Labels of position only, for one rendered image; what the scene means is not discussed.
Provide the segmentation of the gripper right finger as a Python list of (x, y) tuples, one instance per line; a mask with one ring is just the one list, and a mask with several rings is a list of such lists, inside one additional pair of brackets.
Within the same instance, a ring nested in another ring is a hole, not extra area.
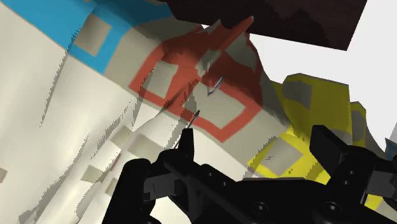
[(330, 175), (332, 201), (363, 204), (365, 195), (397, 200), (397, 165), (374, 152), (345, 144), (324, 125), (312, 127), (309, 150)]

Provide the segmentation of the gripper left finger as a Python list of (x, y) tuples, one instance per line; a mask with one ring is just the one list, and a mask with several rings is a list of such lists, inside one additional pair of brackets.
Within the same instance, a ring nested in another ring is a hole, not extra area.
[(178, 147), (155, 162), (128, 161), (122, 168), (102, 224), (161, 224), (151, 212), (168, 197), (191, 224), (248, 224), (236, 182), (208, 164), (193, 160), (193, 130), (184, 129)]

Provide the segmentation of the bed with colourful squares bedspread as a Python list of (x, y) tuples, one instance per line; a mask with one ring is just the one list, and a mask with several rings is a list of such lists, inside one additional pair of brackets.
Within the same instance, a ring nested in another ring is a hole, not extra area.
[(0, 0), (0, 224), (101, 224), (123, 165), (192, 124), (195, 161), (234, 180), (329, 175), (309, 128), (391, 158), (346, 84), (269, 79), (247, 28), (159, 0)]

